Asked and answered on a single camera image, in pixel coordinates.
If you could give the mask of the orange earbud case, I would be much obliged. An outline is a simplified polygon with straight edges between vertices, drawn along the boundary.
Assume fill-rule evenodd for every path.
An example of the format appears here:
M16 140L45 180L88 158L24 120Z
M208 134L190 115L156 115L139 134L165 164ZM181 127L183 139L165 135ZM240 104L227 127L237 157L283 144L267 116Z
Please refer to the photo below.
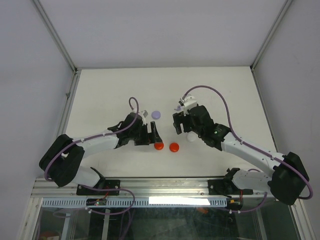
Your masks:
M163 142L156 142L156 143L154 143L153 146L157 151L160 151L164 148L165 145Z
M179 146L178 143L172 142L172 143L169 145L169 149L170 149L171 152L176 153L176 152L179 151L180 146Z

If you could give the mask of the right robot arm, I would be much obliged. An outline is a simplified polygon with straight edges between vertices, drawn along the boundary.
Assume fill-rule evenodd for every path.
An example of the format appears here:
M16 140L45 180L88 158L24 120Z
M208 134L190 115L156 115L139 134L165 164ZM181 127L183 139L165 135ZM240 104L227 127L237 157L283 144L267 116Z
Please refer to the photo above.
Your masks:
M203 105L174 113L172 117L178 135L193 132L207 146L237 156L259 169L230 169L223 182L226 192L234 194L240 189L265 192L289 206L303 199L304 189L309 191L305 199L313 197L310 178L297 154L269 151L244 141L230 127L215 123Z

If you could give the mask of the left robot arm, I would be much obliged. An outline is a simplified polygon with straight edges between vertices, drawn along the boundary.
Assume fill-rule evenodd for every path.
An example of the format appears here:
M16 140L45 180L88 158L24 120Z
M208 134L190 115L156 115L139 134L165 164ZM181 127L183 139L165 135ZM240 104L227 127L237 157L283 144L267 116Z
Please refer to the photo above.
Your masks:
M156 123L150 123L151 132L145 116L131 112L117 125L102 133L73 139L67 134L59 135L39 161L47 181L58 187L70 183L86 185L93 194L100 194L105 188L103 176L95 168L81 166L83 159L107 150L115 150L130 141L135 146L163 145Z

